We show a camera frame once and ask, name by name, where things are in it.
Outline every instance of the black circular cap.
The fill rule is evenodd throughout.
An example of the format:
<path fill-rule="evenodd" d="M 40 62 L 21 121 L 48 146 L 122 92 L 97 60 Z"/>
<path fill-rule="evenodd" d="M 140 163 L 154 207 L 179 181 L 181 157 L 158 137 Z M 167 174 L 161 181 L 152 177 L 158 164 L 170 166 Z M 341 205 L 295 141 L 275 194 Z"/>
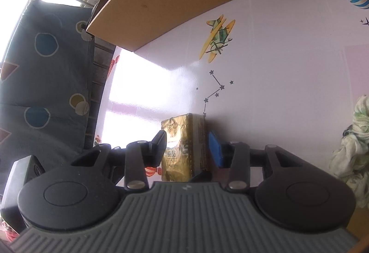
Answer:
<path fill-rule="evenodd" d="M 86 186 L 73 181 L 57 182 L 50 185 L 44 192 L 45 200 L 56 206 L 75 205 L 81 202 L 86 196 Z"/>
<path fill-rule="evenodd" d="M 305 206 L 318 206 L 329 198 L 324 186 L 312 182 L 298 182 L 287 188 L 287 197 L 294 203 Z"/>
<path fill-rule="evenodd" d="M 343 182 L 317 168 L 283 168 L 260 183 L 255 192 L 260 211 L 278 225 L 301 232 L 346 226 L 355 196 Z"/>
<path fill-rule="evenodd" d="M 87 228 L 114 212 L 115 186 L 93 167 L 62 166 L 29 181 L 18 207 L 30 224 L 45 230 Z"/>

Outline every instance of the gray ribbed rubber pad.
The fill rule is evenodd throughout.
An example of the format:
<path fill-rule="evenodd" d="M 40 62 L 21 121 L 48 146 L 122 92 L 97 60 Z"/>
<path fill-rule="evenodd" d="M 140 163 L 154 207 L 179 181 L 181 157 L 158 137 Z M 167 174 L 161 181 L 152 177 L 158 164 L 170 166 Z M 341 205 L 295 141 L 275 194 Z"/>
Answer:
<path fill-rule="evenodd" d="M 344 229 L 305 235 L 264 219 L 245 195 L 217 183 L 159 182 L 127 196 L 105 222 L 74 233 L 28 229 L 16 253 L 344 253 L 356 239 Z"/>

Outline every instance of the brown triangle pattern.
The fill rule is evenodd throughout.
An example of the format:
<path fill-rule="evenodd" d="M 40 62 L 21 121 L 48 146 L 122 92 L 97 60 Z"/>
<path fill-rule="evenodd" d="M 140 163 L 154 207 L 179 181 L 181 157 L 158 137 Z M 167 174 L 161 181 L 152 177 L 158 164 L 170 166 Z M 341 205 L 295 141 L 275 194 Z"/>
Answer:
<path fill-rule="evenodd" d="M 10 132 L 0 128 L 0 144 L 11 135 Z"/>
<path fill-rule="evenodd" d="M 16 69 L 18 69 L 19 65 L 11 62 L 4 61 L 1 73 L 0 73 L 0 81 L 4 82 L 9 76 L 14 73 Z"/>

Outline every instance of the gold packaging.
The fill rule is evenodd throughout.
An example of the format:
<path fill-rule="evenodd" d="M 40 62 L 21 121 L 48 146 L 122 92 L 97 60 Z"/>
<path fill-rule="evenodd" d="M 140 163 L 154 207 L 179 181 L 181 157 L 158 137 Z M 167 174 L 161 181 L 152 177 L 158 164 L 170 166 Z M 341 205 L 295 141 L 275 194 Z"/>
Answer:
<path fill-rule="evenodd" d="M 187 182 L 207 168 L 204 117 L 188 113 L 161 123 L 167 132 L 162 181 Z"/>

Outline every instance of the star constellation sticker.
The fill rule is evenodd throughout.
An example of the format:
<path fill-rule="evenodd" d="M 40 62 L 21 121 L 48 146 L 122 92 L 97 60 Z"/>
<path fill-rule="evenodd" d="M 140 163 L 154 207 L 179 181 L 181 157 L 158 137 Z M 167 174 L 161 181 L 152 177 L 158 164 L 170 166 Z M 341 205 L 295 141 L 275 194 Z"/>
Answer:
<path fill-rule="evenodd" d="M 217 97 L 219 97 L 219 91 L 220 90 L 223 90 L 224 89 L 224 85 L 222 85 L 222 84 L 220 84 L 219 83 L 219 81 L 218 81 L 218 79 L 214 76 L 214 71 L 213 70 L 211 70 L 210 72 L 209 72 L 209 74 L 214 78 L 214 80 L 217 82 L 217 84 L 218 84 L 218 89 L 215 91 L 215 92 L 213 92 L 210 96 L 208 96 L 208 97 L 206 97 L 205 98 L 205 100 L 204 100 L 204 102 L 205 102 L 205 104 L 204 104 L 204 112 L 203 112 L 203 114 L 204 114 L 204 117 L 206 117 L 206 104 L 207 103 L 209 103 L 209 98 L 212 96 L 212 95 L 215 95 L 215 97 L 217 98 Z"/>

